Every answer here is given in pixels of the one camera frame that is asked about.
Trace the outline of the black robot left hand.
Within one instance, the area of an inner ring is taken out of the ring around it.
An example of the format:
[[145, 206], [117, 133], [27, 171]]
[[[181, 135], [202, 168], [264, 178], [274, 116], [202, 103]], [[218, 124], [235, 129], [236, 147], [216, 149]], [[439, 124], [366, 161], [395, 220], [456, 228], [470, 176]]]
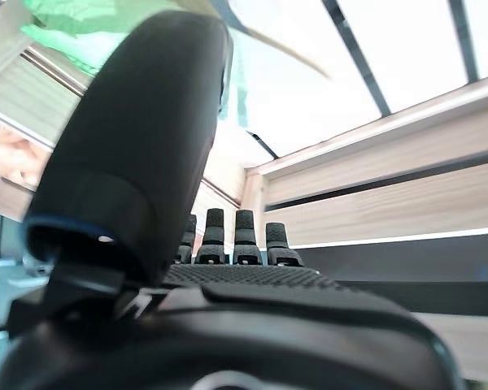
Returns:
[[462, 389], [403, 307], [310, 268], [177, 265], [233, 43], [218, 19], [139, 24], [89, 85], [22, 223], [52, 271], [11, 303], [0, 389]]

